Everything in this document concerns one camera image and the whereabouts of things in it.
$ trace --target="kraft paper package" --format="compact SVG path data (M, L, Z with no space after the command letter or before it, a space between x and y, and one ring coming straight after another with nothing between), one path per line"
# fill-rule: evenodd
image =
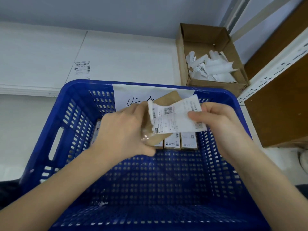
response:
M169 106L180 100L182 100L182 98L180 97L179 93L177 91L172 91L171 93L168 93L158 98L157 100L154 100L153 103L161 106ZM143 123L141 129L142 129L142 141L148 146L151 147L155 146L159 144L161 141L163 141L165 138L172 135L172 133L153 134L152 127L153 125L151 124L150 115L148 112L146 112L143 117Z

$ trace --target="white paper sign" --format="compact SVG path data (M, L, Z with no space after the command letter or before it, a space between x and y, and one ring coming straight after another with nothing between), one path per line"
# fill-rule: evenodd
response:
M194 94L194 90L176 89L168 87L138 86L128 84L113 84L115 109L117 111L129 107L131 104L140 104L143 101L156 100L172 91L177 91L182 99Z
M73 67L75 79L90 79L90 62L75 62Z
M154 134L207 130L204 123L194 122L187 115L189 111L202 111L197 95L180 100L170 106L160 106L148 101L148 106Z

